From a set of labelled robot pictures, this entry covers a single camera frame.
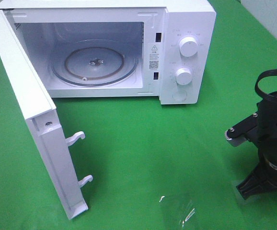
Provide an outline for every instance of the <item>white knob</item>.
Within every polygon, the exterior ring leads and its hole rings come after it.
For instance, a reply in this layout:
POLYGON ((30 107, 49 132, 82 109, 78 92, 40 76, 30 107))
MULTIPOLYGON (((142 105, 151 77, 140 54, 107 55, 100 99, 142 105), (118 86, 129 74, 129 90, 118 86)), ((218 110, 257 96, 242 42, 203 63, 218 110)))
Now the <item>white knob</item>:
POLYGON ((193 37, 185 37, 179 43, 180 53, 185 57, 193 56, 197 53, 197 41, 193 37))
POLYGON ((179 85, 187 85, 191 83, 193 75, 188 68, 178 69, 176 72, 176 82, 179 85))

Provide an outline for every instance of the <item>black device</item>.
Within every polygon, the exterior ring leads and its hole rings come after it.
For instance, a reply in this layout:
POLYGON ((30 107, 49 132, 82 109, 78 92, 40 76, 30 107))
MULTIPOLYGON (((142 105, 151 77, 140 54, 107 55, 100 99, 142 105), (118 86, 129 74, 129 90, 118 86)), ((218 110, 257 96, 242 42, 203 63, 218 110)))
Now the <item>black device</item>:
POLYGON ((257 112, 225 132, 226 140, 235 147, 250 141, 258 148, 258 165, 237 186, 244 199, 277 191, 277 91, 268 94, 258 86, 261 79, 270 76, 277 76, 277 69, 261 73, 256 81, 255 91, 262 97, 257 104, 257 112))

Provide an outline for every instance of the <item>warning label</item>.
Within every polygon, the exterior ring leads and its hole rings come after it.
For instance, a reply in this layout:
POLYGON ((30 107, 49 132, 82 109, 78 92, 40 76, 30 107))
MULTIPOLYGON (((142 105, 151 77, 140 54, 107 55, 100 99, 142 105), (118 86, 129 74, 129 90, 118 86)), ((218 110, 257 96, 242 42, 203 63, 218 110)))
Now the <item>warning label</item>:
POLYGON ((161 46, 159 43, 149 43, 149 70, 155 71, 159 69, 161 46))

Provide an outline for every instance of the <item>black cable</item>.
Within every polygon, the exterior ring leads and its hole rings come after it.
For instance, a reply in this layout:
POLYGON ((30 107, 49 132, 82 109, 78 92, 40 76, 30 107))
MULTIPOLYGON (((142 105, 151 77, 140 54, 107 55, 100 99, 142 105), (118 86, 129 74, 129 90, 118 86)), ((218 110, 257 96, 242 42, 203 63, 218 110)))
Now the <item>black cable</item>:
POLYGON ((271 70, 267 70, 267 71, 261 73, 257 79, 257 82, 255 83, 254 90, 263 99, 277 104, 277 96, 273 96, 268 93, 265 93, 258 87, 258 82, 261 79, 270 77, 270 76, 277 76, 277 69, 271 69, 271 70))

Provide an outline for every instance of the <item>white wall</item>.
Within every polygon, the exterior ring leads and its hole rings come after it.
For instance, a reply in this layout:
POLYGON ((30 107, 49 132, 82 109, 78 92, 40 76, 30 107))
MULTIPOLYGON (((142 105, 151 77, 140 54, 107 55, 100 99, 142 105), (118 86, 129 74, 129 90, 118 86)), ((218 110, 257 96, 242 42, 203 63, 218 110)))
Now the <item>white wall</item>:
POLYGON ((241 0, 241 3, 277 39, 277 0, 241 0))

